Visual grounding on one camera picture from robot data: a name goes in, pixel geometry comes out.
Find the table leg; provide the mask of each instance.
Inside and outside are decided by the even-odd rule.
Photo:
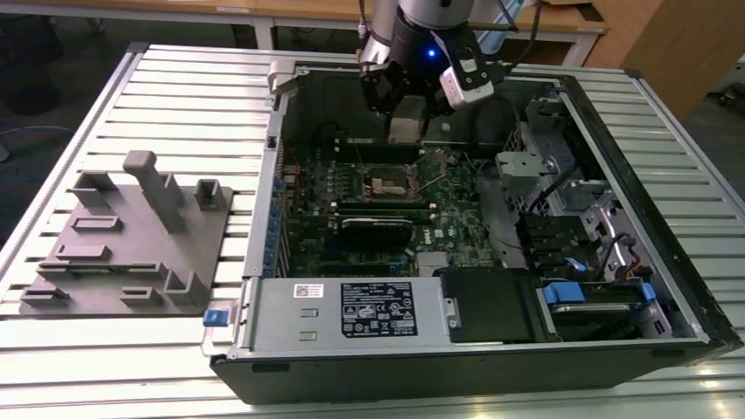
[[[255,44],[259,50],[273,50],[273,36],[271,28],[274,26],[270,17],[254,17],[253,18],[253,30],[255,31]]]
[[[581,67],[583,65],[583,61],[593,50],[597,37],[598,35],[595,33],[577,34],[577,40],[571,44],[571,48],[569,48],[561,65],[566,67]]]

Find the power supply label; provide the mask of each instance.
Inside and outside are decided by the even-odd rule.
[[[341,284],[341,333],[346,338],[415,336],[410,282]]]

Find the aluminum table surface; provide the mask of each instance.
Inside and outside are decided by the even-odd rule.
[[[657,371],[617,388],[369,403],[249,406],[215,378],[201,319],[14,319],[21,289],[54,244],[82,170],[112,170],[149,149],[181,185],[215,177],[235,191],[213,301],[238,294],[269,108],[266,72],[279,58],[353,62],[337,54],[150,45],[128,52],[0,253],[0,416],[109,418],[677,417],[733,419],[745,411],[745,350]],[[741,335],[745,331],[742,201],[643,80],[621,71],[522,66],[571,74]],[[213,340],[229,342],[222,329]]]

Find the green circuit board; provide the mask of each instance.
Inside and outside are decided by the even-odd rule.
[[[455,266],[493,265],[474,186],[482,163],[446,148],[419,153],[410,164],[365,164],[315,152],[285,168],[290,277],[417,276],[419,252],[443,252]],[[337,238],[350,218],[409,220],[410,238],[395,249],[350,250]]]

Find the blue latch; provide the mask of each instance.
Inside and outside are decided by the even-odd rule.
[[[657,299],[657,293],[654,292],[654,288],[651,284],[646,282],[641,284],[641,293],[643,294],[643,299],[649,302]]]
[[[582,288],[577,282],[551,282],[542,288],[547,304],[583,302]]]
[[[202,325],[205,327],[226,327],[230,312],[227,310],[205,310]]]

